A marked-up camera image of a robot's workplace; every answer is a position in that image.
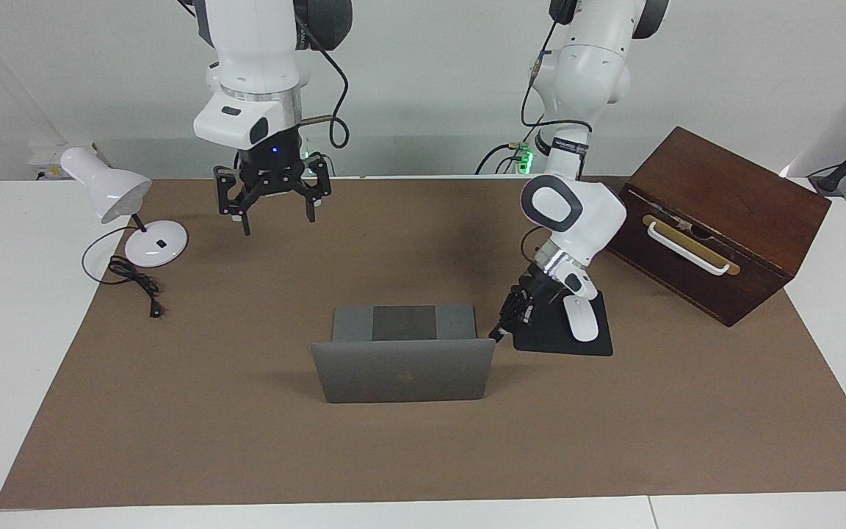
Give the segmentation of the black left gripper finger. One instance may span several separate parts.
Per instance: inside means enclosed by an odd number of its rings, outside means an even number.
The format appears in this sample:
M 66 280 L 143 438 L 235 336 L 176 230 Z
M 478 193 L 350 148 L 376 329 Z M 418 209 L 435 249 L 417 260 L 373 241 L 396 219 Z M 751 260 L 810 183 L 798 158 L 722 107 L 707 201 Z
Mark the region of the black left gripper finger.
M 501 342 L 505 336 L 514 336 L 529 328 L 533 309 L 532 304 L 515 304 L 500 309 L 496 324 L 496 342 Z
M 490 331 L 491 339 L 503 339 L 521 322 L 521 306 L 524 305 L 524 293 L 510 290 L 498 312 L 498 322 Z

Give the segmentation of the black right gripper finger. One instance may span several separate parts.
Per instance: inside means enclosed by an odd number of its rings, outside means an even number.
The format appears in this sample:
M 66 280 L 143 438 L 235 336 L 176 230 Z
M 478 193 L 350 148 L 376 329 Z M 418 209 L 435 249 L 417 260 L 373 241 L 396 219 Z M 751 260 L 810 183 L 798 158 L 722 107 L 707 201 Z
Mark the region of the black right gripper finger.
M 228 168 L 225 165 L 214 166 L 214 183 L 219 213 L 238 217 L 244 235 L 251 234 L 248 212 L 252 206 L 267 195 L 271 185 L 272 172 L 267 170 L 248 170 Z
M 305 160 L 285 168 L 280 178 L 281 191 L 294 192 L 305 200 L 305 215 L 309 223 L 316 222 L 316 208 L 320 205 L 320 201 L 332 194 L 329 161 L 329 157 L 325 154 L 309 155 Z M 314 184 L 303 180 L 306 172 L 310 172 L 315 177 Z

